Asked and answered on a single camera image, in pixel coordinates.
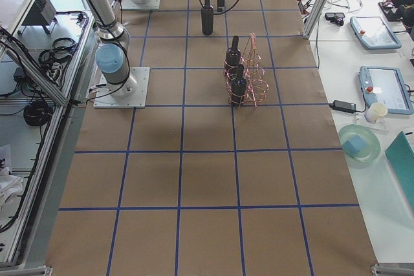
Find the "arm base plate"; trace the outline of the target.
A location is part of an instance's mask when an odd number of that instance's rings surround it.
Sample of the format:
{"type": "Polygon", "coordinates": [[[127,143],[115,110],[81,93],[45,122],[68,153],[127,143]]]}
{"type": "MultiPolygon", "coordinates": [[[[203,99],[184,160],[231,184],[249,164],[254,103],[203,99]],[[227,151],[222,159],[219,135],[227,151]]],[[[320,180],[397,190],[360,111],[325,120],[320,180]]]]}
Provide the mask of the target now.
{"type": "Polygon", "coordinates": [[[125,85],[112,93],[119,86],[109,84],[109,88],[107,88],[107,81],[104,75],[100,74],[100,84],[104,84],[104,86],[97,90],[93,107],[97,109],[144,108],[149,75],[149,67],[131,67],[125,85]]]}
{"type": "Polygon", "coordinates": [[[122,0],[122,9],[126,11],[159,10],[160,0],[122,0]]]}

